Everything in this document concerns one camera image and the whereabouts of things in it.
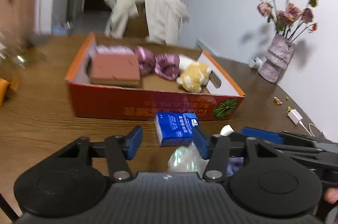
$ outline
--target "white logo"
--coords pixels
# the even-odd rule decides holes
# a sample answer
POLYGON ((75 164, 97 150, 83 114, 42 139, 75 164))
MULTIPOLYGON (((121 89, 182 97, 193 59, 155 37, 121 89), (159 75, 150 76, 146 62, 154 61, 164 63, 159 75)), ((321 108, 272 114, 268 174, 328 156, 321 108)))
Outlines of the white logo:
POLYGON ((164 178, 165 180, 169 180, 169 179, 172 179, 172 176, 168 174, 168 175, 164 176, 163 178, 164 178))

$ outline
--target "lavender fabric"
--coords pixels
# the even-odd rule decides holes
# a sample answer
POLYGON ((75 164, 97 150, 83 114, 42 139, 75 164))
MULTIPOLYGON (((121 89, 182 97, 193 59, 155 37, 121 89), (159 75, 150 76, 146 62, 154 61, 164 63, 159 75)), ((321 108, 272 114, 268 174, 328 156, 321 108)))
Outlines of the lavender fabric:
POLYGON ((139 60, 141 75, 155 72, 158 76, 175 80, 180 74, 178 54, 165 53, 154 56, 150 50, 138 46, 135 55, 139 60))

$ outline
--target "red cardboard box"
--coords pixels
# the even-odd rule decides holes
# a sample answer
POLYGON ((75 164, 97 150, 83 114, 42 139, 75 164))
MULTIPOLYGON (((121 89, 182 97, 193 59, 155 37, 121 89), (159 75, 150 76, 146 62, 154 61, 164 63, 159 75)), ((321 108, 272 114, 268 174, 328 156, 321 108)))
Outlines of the red cardboard box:
POLYGON ((195 113, 199 120, 230 119, 245 97, 236 82, 205 51, 146 43, 142 39, 97 38, 93 33, 76 55, 65 80, 74 114, 79 117, 148 120, 155 118, 156 112, 187 112, 195 113), (90 58, 96 54, 97 44, 124 45, 131 49, 140 45, 155 55, 183 54, 206 63, 213 73, 198 94, 188 93, 176 81, 156 74, 143 77, 139 88, 94 85, 86 70, 90 58))

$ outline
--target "gray ribbed panel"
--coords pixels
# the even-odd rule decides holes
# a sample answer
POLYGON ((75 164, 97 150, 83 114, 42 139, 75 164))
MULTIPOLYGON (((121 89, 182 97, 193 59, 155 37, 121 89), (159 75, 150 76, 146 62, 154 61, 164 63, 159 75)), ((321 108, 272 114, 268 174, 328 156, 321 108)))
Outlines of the gray ribbed panel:
POLYGON ((267 219, 237 206, 219 184, 196 173, 139 173, 131 182, 114 184, 94 208, 64 219, 25 214, 16 224, 320 224, 307 215, 267 219))

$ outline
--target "pink vase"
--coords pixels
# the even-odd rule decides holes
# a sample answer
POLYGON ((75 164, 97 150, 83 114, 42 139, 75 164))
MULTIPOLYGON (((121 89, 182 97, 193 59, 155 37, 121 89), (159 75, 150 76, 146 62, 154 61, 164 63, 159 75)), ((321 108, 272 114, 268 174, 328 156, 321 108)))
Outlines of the pink vase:
POLYGON ((259 74, 267 81, 275 83, 282 69, 286 69, 295 50, 295 44, 280 34, 273 38, 266 61, 259 70, 259 74))

